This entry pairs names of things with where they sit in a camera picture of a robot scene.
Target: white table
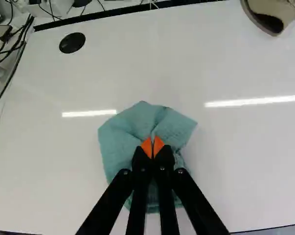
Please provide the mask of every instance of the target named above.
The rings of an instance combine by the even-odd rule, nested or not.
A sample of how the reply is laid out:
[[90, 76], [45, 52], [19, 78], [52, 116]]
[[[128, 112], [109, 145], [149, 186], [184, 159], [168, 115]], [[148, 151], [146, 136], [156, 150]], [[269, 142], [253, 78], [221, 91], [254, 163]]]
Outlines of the white table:
[[[62, 54], [72, 32], [86, 44]], [[295, 23], [270, 37], [231, 0], [34, 33], [0, 120], [0, 230], [75, 234], [107, 187], [97, 128], [110, 116], [62, 114], [140, 100], [198, 122], [184, 157], [231, 232], [295, 224]], [[181, 234], [194, 234], [177, 215]], [[159, 215], [146, 234], [160, 234]]]

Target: black circular hole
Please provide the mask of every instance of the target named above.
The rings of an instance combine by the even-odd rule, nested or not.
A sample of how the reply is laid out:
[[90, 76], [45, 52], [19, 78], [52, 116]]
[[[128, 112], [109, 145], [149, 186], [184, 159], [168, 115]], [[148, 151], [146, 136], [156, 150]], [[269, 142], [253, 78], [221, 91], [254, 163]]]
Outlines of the black circular hole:
[[74, 53], [83, 47], [85, 40], [83, 33], [71, 33], [61, 40], [59, 50], [65, 54]]

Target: beige object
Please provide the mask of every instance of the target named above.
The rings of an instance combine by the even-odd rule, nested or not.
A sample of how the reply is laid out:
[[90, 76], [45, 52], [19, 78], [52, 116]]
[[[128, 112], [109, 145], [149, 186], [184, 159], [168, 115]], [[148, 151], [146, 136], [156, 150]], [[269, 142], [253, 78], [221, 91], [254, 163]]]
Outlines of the beige object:
[[263, 31], [279, 35], [295, 19], [295, 0], [241, 0], [248, 17]]

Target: teal towel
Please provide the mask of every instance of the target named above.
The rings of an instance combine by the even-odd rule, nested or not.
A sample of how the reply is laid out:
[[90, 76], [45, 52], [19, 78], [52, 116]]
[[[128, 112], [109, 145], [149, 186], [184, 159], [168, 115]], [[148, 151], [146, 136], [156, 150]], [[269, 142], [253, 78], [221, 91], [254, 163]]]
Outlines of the teal towel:
[[[108, 183], [122, 168], [131, 169], [131, 160], [137, 146], [149, 136], [159, 136], [169, 144], [176, 160], [175, 168], [185, 167], [180, 150], [188, 142], [196, 122], [177, 111], [141, 101], [110, 118], [98, 129], [98, 140]], [[175, 205], [181, 206], [176, 195]], [[125, 207], [130, 209], [130, 196]], [[147, 198], [147, 212], [159, 212], [156, 183], [151, 182]]]

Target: orange gripper tip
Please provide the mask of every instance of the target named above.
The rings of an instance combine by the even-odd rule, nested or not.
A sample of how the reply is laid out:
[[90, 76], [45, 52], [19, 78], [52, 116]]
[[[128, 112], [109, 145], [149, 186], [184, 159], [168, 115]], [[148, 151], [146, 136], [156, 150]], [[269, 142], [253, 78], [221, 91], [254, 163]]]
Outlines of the orange gripper tip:
[[142, 149], [146, 153], [146, 155], [152, 159], [152, 139], [149, 137], [141, 144]]
[[158, 136], [155, 136], [154, 138], [154, 156], [158, 154], [158, 152], [164, 147], [164, 143]]

